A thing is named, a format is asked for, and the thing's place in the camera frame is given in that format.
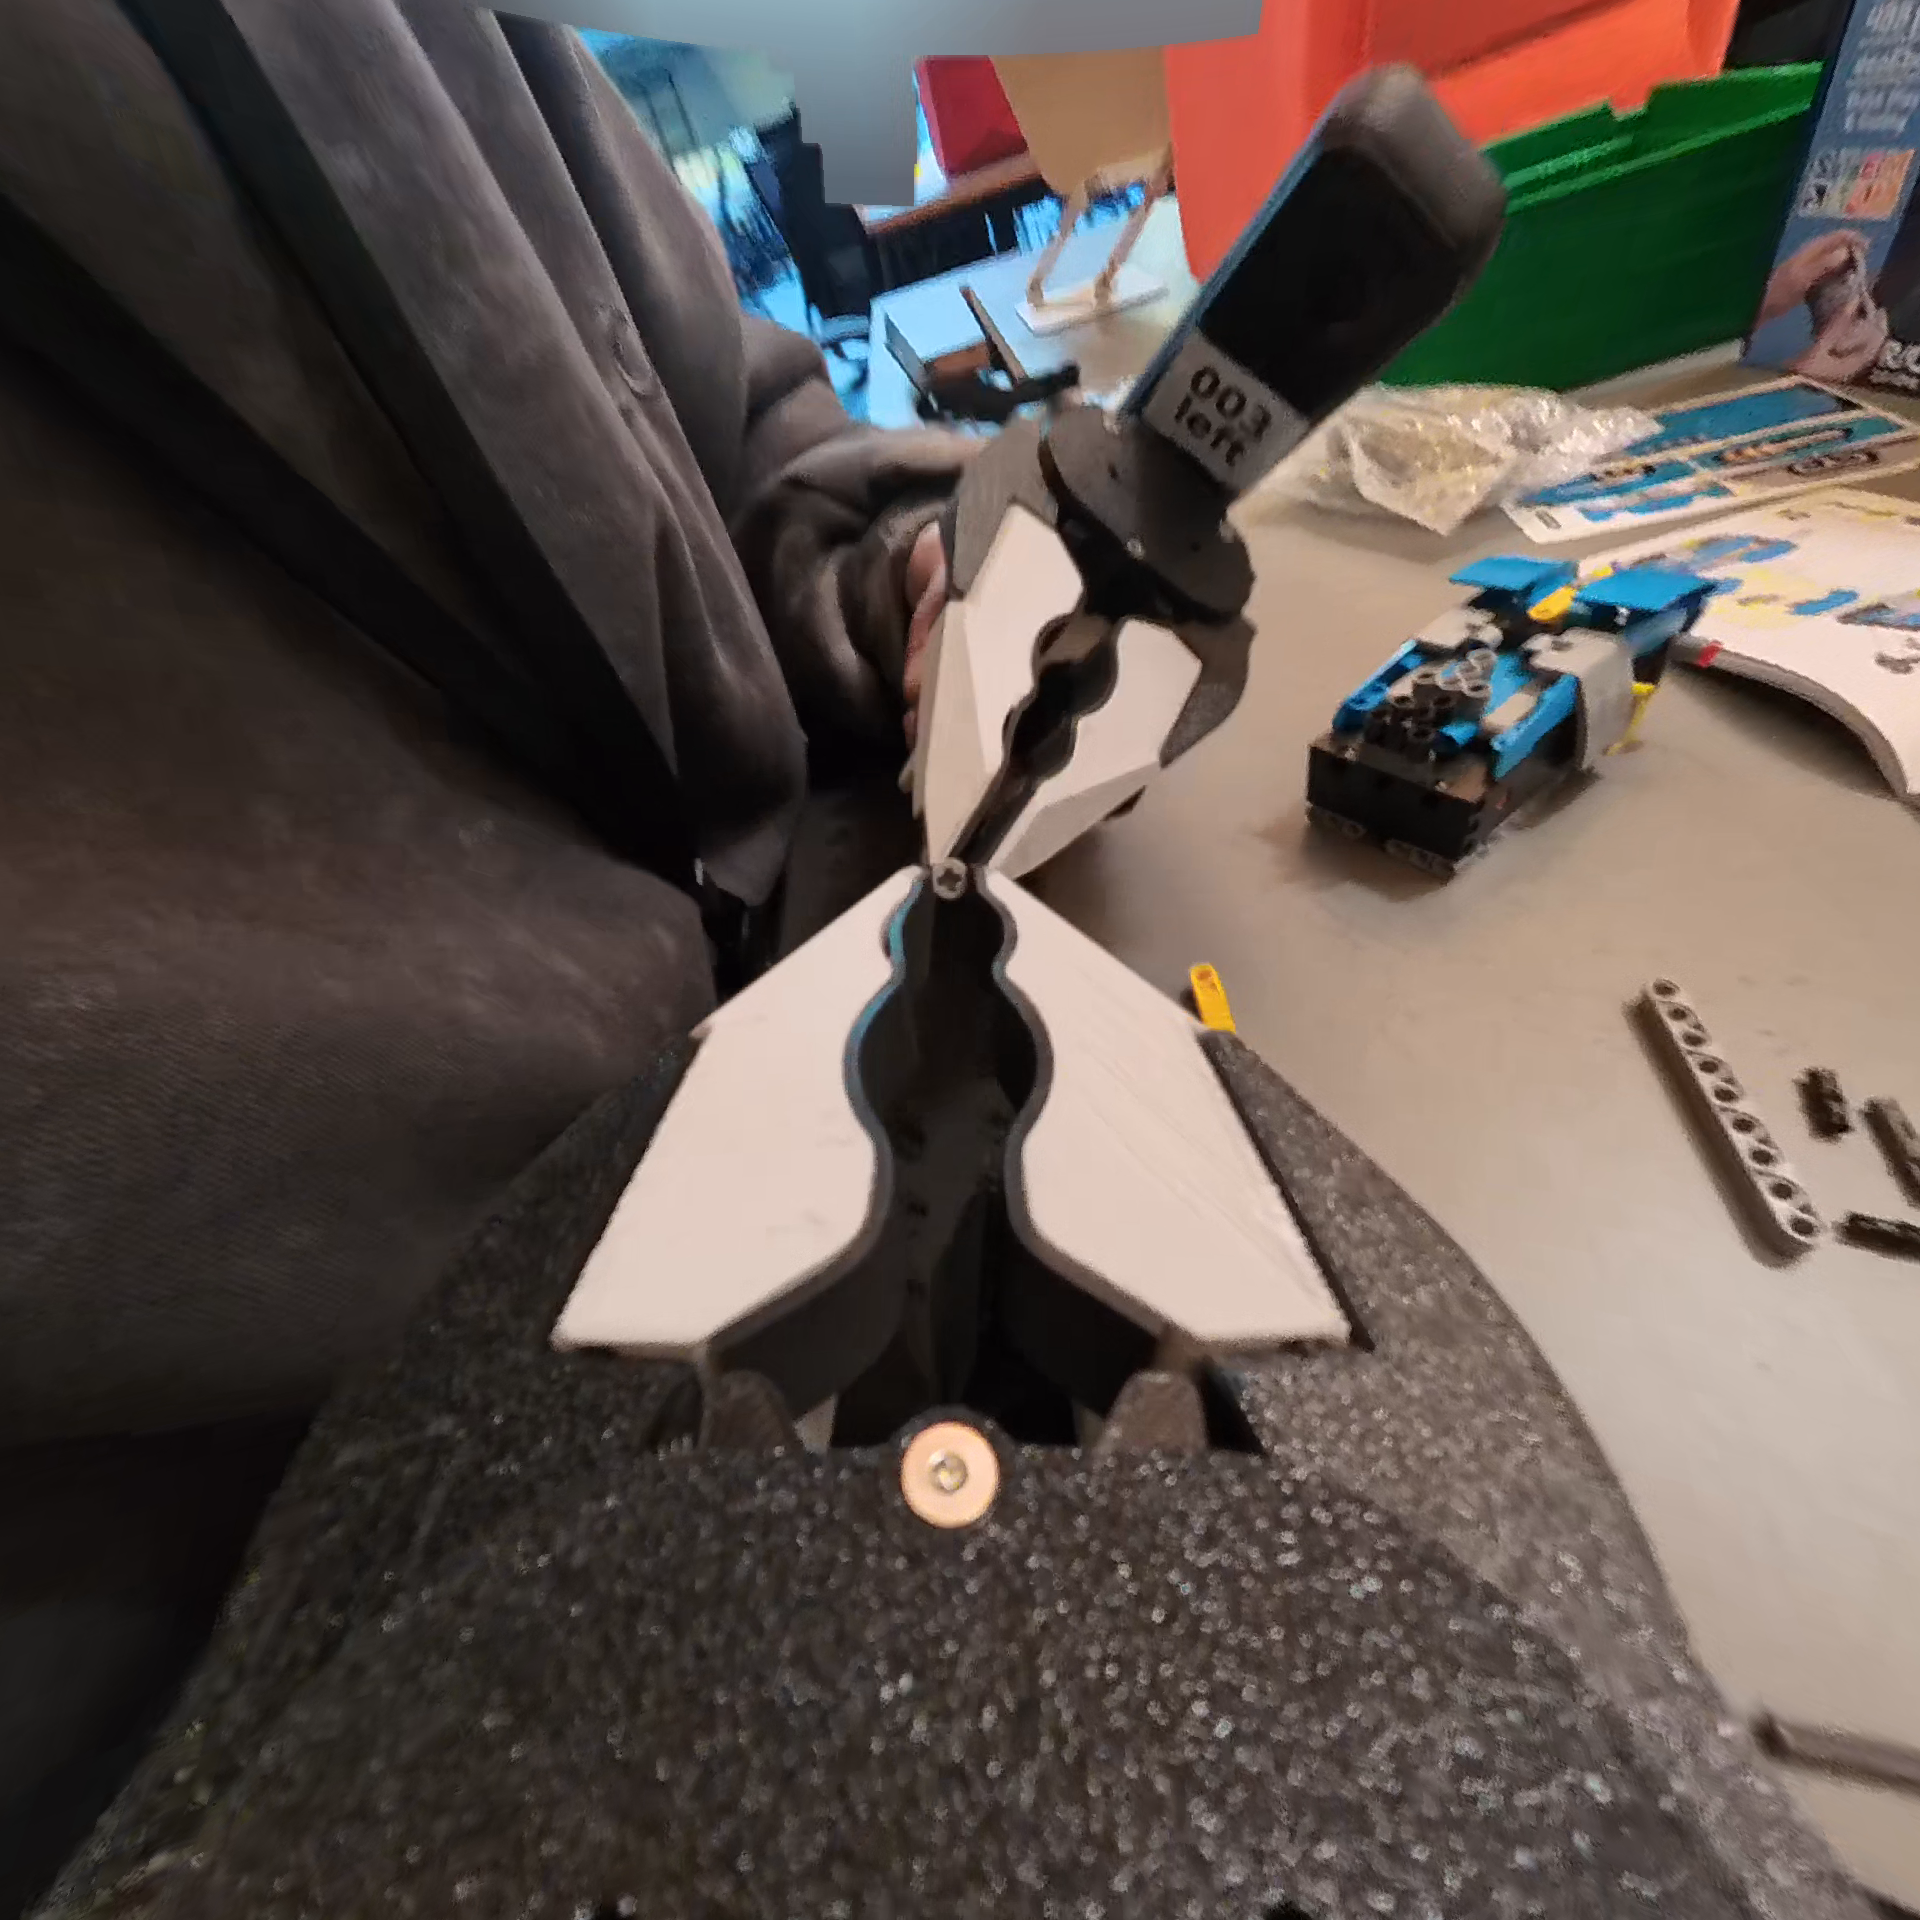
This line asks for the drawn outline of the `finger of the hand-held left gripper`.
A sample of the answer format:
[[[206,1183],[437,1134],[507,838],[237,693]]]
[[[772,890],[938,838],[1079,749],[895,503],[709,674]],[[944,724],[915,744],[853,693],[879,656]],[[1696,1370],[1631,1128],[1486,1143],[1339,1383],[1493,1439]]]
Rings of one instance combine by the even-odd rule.
[[[1037,690],[1037,644],[1079,613],[1085,583],[1066,534],[1037,510],[1007,510],[968,583],[920,656],[907,804],[920,864],[960,863],[968,825],[999,796],[1010,724]]]
[[[1044,666],[1010,767],[968,825],[968,864],[1029,876],[1134,804],[1205,660],[1153,617],[1121,617],[1079,660]]]

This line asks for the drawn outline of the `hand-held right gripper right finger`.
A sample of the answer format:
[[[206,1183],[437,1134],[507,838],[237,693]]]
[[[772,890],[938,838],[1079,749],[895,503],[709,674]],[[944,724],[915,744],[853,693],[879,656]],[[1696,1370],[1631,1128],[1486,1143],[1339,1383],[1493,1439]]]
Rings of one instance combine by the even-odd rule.
[[[1079,1408],[1139,1370],[1351,1351],[1352,1321],[1275,1175],[1212,1026],[1007,876],[991,982],[1029,1040],[1007,1134],[1016,1282],[1007,1339]]]

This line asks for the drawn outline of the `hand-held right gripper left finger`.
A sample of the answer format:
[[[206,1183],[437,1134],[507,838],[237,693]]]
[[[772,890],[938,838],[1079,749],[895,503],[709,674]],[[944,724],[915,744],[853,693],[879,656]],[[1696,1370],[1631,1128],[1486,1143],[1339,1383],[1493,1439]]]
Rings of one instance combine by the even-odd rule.
[[[549,1351],[755,1370],[781,1402],[849,1397],[885,1351],[900,1302],[874,1252],[895,1171],[853,1058],[900,982],[895,926],[920,884],[885,876],[693,1026]]]

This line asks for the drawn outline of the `blue brick toy car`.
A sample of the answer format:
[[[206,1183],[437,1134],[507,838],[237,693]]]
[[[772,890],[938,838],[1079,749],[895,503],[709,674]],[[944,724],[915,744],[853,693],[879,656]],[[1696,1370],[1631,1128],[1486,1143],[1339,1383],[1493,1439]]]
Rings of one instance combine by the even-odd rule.
[[[1305,825],[1453,884],[1595,779],[1722,591],[1684,564],[1476,560],[1316,739]]]

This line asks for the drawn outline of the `person's left forearm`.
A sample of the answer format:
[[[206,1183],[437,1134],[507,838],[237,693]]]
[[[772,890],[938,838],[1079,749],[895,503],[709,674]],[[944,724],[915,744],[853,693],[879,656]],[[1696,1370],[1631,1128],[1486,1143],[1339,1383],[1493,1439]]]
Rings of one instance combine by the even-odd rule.
[[[741,503],[732,543],[764,613],[813,768],[900,779],[900,574],[981,454],[960,430],[868,430],[842,403],[824,349],[741,316]]]

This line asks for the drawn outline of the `grey desk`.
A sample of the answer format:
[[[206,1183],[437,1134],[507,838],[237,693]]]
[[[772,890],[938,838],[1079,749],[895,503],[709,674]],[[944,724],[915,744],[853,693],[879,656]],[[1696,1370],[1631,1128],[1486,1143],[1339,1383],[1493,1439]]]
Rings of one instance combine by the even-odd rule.
[[[1287,1146],[1359,1282],[1359,1354],[1251,1383],[1275,1447],[1438,1551],[1506,1639],[1558,1653],[1548,1757],[1615,1739],[1641,1815],[1589,1867],[1589,1790],[1453,1757],[1453,1837],[1528,1867],[1462,1916],[1693,1916],[1648,1837],[1738,1916],[1913,1916],[1913,1790],[1770,1759],[1753,1712],[1913,1757],[1920,1311],[1913,1258],[1749,1223],[1634,994],[1684,982],[1821,1213],[1786,1075],[1913,1093],[1913,815],[1780,693],[1669,666],[1641,739],[1434,884],[1297,815],[1328,711],[1500,526],[1453,543],[1319,515],[1280,480],[1251,550],[1241,718],[1052,864],[1037,899],[1125,969],[1217,962],[1241,1040],[1291,1087]]]

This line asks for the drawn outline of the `crumpled clear plastic bag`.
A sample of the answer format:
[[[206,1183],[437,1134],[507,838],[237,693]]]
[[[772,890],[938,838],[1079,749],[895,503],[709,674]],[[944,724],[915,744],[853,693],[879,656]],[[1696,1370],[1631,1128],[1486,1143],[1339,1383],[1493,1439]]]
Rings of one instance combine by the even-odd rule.
[[[1641,432],[1657,432],[1641,403],[1544,385],[1367,385],[1316,432],[1291,489],[1305,510],[1453,534],[1462,515],[1577,480]]]

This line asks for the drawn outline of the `wooden laptop stand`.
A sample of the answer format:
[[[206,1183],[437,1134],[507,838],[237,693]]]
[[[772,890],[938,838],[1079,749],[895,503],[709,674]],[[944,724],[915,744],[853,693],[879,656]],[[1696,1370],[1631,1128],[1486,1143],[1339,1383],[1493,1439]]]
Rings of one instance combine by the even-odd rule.
[[[1027,133],[1027,152],[1061,200],[1061,235],[1037,247],[1027,273],[1016,326],[1052,340],[1066,326],[1092,326],[1162,295],[1146,267],[1134,267],[1134,239],[1172,192],[1172,92],[1162,51],[1103,51],[1103,53],[991,53],[999,92]],[[1103,258],[1103,267],[1061,289],[1061,258],[1092,200],[1139,192]]]

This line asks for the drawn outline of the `orange plastic bin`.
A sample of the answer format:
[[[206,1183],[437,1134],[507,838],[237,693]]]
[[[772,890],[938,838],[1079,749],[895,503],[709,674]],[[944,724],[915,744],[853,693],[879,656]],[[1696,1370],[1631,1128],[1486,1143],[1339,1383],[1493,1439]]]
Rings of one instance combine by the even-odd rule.
[[[1476,145],[1634,110],[1722,73],[1731,0],[1263,0],[1256,36],[1162,53],[1185,258],[1205,279],[1316,114],[1377,63],[1413,63]]]

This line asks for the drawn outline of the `bright green plastic bin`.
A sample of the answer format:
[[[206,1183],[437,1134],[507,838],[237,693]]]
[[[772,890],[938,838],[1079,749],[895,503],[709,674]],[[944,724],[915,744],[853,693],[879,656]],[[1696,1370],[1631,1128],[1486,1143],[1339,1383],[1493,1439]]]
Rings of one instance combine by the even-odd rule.
[[[1381,385],[1577,393],[1753,326],[1821,63],[1657,83],[1486,145],[1506,228],[1486,273]]]

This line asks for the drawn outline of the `long grey perforated beam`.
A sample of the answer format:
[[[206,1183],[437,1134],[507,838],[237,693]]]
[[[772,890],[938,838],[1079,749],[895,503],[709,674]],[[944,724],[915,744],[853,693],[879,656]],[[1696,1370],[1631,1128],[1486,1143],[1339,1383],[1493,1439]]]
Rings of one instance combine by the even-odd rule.
[[[1831,1223],[1696,1004],[1669,976],[1648,976],[1631,1019],[1693,1143],[1704,1146],[1722,1197],[1738,1213],[1753,1246],[1770,1258],[1810,1258],[1831,1242]]]

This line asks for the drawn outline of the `blue sticker sheet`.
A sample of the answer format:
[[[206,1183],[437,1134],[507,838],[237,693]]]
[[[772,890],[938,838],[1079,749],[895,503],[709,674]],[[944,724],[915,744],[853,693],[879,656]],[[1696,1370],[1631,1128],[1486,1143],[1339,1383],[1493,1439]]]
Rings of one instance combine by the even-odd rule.
[[[1920,430],[1816,381],[1770,381],[1684,402],[1609,462],[1514,496],[1500,515],[1528,543],[1631,534],[1648,526],[1727,515],[1831,480],[1904,472]]]

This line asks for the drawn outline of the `person's dark grey clothing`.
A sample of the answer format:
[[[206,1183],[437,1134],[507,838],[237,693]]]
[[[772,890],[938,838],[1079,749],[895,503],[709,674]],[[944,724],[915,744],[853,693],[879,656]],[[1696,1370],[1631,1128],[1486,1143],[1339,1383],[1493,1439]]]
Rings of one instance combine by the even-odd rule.
[[[6,1916],[304,1423],[755,949],[741,295],[478,6],[6,6]]]

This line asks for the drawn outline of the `open instruction booklet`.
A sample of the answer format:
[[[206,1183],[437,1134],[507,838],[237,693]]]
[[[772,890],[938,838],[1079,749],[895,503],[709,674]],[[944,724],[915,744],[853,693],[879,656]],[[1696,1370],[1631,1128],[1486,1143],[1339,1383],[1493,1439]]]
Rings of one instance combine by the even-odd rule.
[[[1920,510],[1816,489],[1595,550],[1715,583],[1684,666],[1759,680],[1847,724],[1899,804],[1920,804]]]

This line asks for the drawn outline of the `dark blue toy box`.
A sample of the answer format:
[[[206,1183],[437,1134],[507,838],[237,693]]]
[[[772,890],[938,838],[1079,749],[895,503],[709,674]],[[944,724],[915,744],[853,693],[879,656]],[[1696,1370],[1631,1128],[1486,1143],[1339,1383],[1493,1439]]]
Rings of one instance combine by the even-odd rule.
[[[1816,83],[1749,363],[1920,393],[1920,6],[1858,0]]]

